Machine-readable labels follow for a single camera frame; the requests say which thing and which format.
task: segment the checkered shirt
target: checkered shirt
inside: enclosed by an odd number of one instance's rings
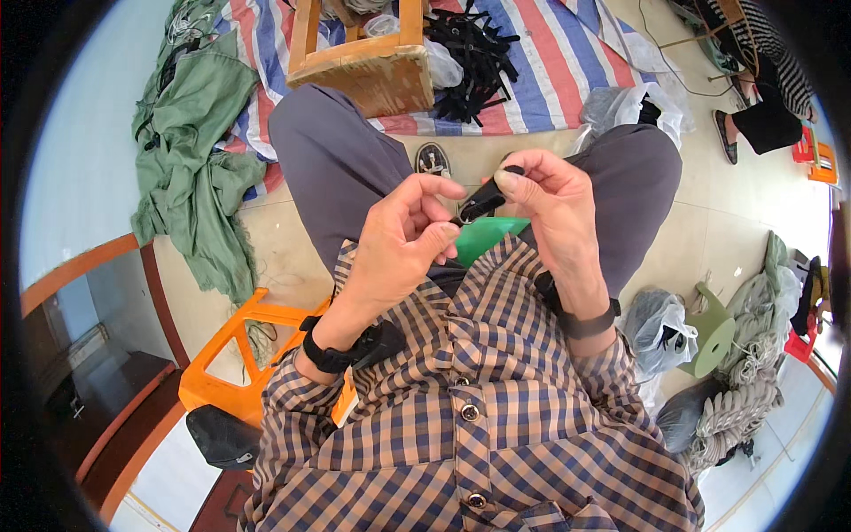
[[[346,282],[357,245],[334,273]],[[425,279],[381,318],[407,339],[354,371],[359,403],[330,418],[323,386],[284,356],[263,392],[245,530],[692,530],[704,506],[665,450],[619,339],[572,358],[511,235],[454,298]]]

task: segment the green plastic piece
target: green plastic piece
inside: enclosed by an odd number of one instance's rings
[[[455,247],[458,248],[456,260],[469,268],[507,233],[517,235],[528,223],[528,218],[479,218],[461,229],[461,234],[455,241]]]
[[[705,312],[686,314],[686,324],[697,329],[698,351],[691,362],[682,363],[678,368],[699,379],[715,369],[730,351],[736,322],[706,283],[697,283],[697,290],[709,303]]]

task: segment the person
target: person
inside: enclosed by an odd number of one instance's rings
[[[718,0],[696,2],[707,27],[716,30],[727,23]],[[756,85],[762,101],[744,111],[712,111],[719,138],[731,164],[739,161],[738,136],[742,134],[757,155],[792,146],[801,139],[801,120],[815,122],[813,90],[783,39],[752,0],[739,0],[743,20],[715,34],[721,49],[741,63],[743,89]]]
[[[567,160],[510,154],[502,166],[525,176],[497,183],[530,227],[465,269],[439,199],[465,188],[412,173],[402,144],[342,93],[296,89],[269,131],[335,297],[263,392],[241,529],[702,525],[696,483],[645,412],[610,312],[673,202],[682,161],[667,135],[623,125]],[[537,290],[545,272],[576,329]],[[376,321],[403,335],[401,350],[347,368]],[[336,426],[346,369],[359,400]]]

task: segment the red white blue tarp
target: red white blue tarp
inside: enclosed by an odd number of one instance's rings
[[[431,1],[433,8],[459,12],[464,4],[464,0]],[[451,136],[575,129],[580,126],[582,102],[595,87],[633,87],[656,81],[655,74],[631,67],[601,40],[595,0],[476,0],[473,11],[484,10],[493,17],[491,26],[502,26],[502,34],[521,38],[509,52],[519,72],[516,83],[505,80],[511,100],[482,111],[478,116],[482,127],[415,112],[371,119],[378,130]],[[237,31],[240,58],[260,74],[257,90],[231,128],[231,137],[218,144],[220,149],[256,152],[261,160],[277,161],[267,120],[289,92],[286,79],[294,14],[283,0],[230,0],[215,22],[218,33]],[[622,21],[618,23],[624,33],[634,32]],[[338,20],[323,22],[320,32],[332,46],[346,40]],[[271,192],[282,182],[279,165],[269,164],[263,184],[252,187],[245,199]]]

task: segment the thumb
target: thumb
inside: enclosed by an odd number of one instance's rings
[[[431,263],[461,234],[461,230],[455,224],[444,221],[430,224],[413,242],[408,243],[418,258],[424,262]]]
[[[494,173],[494,181],[505,197],[531,209],[536,214],[546,211],[551,203],[549,194],[528,177],[497,170]]]

